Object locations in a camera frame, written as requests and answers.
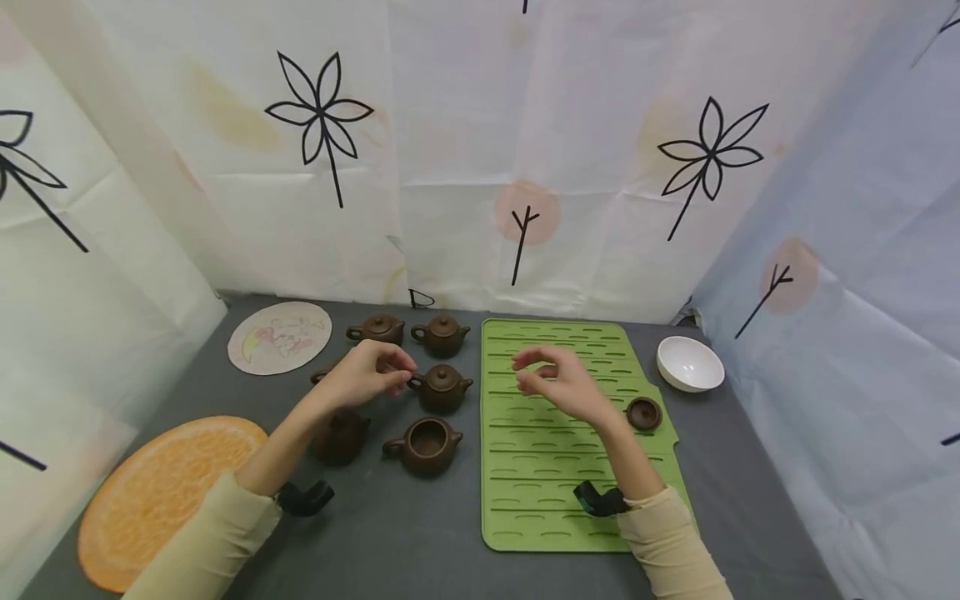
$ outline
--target white curtain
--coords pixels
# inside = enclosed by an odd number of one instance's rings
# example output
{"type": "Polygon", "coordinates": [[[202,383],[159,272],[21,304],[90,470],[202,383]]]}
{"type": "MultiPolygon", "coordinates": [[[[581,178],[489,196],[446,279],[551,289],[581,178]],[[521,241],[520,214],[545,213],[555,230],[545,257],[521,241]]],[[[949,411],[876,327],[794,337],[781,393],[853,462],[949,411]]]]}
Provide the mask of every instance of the white curtain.
{"type": "Polygon", "coordinates": [[[960,589],[956,11],[876,36],[694,295],[845,598],[960,589]]]}
{"type": "MultiPolygon", "coordinates": [[[[662,323],[895,1],[73,13],[202,188],[148,200],[215,287],[662,323]]],[[[84,85],[118,145],[109,86],[84,85]]]]}
{"type": "Polygon", "coordinates": [[[224,312],[0,11],[0,597],[27,584],[224,312]]]}

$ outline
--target green silicone mat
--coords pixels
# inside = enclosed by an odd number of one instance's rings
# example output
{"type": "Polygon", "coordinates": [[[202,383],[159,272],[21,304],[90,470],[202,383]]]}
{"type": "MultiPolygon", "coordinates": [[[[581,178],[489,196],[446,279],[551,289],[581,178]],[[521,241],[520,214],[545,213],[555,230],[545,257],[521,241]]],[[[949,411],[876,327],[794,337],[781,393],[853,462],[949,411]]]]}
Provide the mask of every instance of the green silicone mat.
{"type": "Polygon", "coordinates": [[[663,409],[654,435],[637,433],[654,467],[689,506],[673,446],[679,440],[660,390],[647,381],[623,327],[609,323],[488,319],[481,347],[483,538],[512,552],[627,552],[616,520],[584,512],[573,489],[589,479],[600,493],[616,485],[590,427],[542,396],[516,388],[511,356],[536,345],[574,348],[621,409],[647,396],[663,409]]]}

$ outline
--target sleeve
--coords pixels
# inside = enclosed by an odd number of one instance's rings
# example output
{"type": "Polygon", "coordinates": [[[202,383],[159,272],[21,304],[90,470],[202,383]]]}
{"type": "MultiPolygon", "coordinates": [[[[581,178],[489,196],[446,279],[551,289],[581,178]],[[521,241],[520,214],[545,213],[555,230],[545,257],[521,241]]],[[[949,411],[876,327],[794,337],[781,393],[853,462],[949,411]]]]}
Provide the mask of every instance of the sleeve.
{"type": "Polygon", "coordinates": [[[215,600],[274,532],[282,511],[272,498],[223,475],[188,520],[140,573],[125,600],[215,600]]]}
{"type": "Polygon", "coordinates": [[[693,527],[673,488],[644,500],[627,500],[618,515],[620,535],[643,566],[660,600],[733,600],[727,582],[693,527]]]}

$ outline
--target white ceramic bowl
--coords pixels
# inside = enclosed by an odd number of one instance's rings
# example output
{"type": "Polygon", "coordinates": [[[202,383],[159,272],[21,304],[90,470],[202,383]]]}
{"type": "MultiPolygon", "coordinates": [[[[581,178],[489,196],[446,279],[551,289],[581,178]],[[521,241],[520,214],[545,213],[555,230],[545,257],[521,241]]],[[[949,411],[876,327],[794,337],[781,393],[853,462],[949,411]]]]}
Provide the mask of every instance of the white ceramic bowl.
{"type": "Polygon", "coordinates": [[[667,383],[684,392],[705,392],[723,383],[720,358],[696,340],[675,335],[657,346],[657,367],[667,383]]]}

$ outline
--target orange slice mat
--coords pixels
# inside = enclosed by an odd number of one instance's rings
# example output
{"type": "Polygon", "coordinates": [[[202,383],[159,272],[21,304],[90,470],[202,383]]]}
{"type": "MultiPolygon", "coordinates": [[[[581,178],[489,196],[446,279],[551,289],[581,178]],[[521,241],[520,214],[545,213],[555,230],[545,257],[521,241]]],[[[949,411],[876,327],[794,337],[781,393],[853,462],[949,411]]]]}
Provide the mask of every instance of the orange slice mat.
{"type": "Polygon", "coordinates": [[[86,576],[100,588],[126,591],[217,479],[240,468],[266,440],[246,419],[208,417],[134,452],[86,507],[77,543],[86,576]]]}

